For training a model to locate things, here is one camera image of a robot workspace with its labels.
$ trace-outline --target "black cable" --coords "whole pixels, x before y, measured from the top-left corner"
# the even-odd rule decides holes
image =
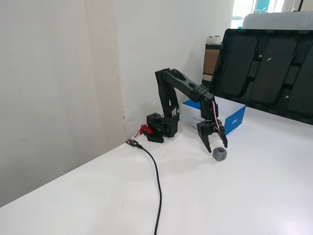
[[[161,206],[162,206],[162,191],[161,191],[160,179],[158,177],[158,170],[157,170],[157,164],[155,162],[155,159],[152,157],[152,155],[144,147],[142,147],[142,150],[145,151],[147,154],[149,154],[149,156],[151,157],[151,159],[152,159],[152,161],[156,167],[156,180],[157,180],[158,191],[160,193],[160,205],[158,207],[158,213],[157,213],[157,218],[156,218],[156,227],[155,227],[155,235],[157,235],[157,226],[158,226],[158,221],[160,219]]]
[[[126,143],[129,144],[132,147],[137,147],[137,148],[142,149],[143,151],[145,151],[147,154],[149,154],[149,156],[151,157],[153,163],[155,164],[157,186],[158,186],[158,191],[160,193],[160,204],[159,204],[159,207],[158,207],[157,218],[156,218],[156,227],[155,227],[155,233],[154,233],[154,235],[157,235],[158,221],[160,219],[161,207],[162,207],[162,191],[161,191],[160,179],[158,177],[157,164],[155,162],[155,159],[152,157],[152,155],[144,147],[142,147],[142,145],[140,145],[137,141],[132,140],[132,139],[128,139],[128,140],[126,140]]]

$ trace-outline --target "cardboard box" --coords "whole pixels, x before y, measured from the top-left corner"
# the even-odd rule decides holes
[[[203,73],[213,75],[219,54],[220,50],[205,50]]]
[[[219,106],[218,119],[222,121],[225,134],[232,133],[242,122],[245,115],[246,106],[227,99],[215,97]],[[197,128],[197,123],[203,121],[200,112],[200,103],[188,100],[181,104],[180,121],[188,126]]]

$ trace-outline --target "red wire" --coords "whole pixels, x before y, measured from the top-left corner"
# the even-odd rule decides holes
[[[220,127],[219,127],[219,124],[218,124],[217,118],[216,118],[215,103],[214,103],[214,101],[212,101],[212,104],[213,104],[214,119],[215,119],[215,123],[216,123],[216,126],[217,126],[217,130],[220,131]]]

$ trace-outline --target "white wall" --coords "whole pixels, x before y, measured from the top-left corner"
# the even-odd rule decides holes
[[[0,3],[0,207],[125,141],[112,0]]]
[[[233,0],[115,0],[127,136],[161,113],[154,72],[175,68],[200,84],[205,40],[230,27]],[[179,101],[186,97],[179,94]]]
[[[313,11],[313,0],[304,0],[301,11]]]

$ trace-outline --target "cable plug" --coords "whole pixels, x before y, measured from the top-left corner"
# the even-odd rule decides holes
[[[143,147],[137,141],[133,139],[127,139],[125,143],[130,145],[131,147],[137,147],[137,148],[143,149]]]

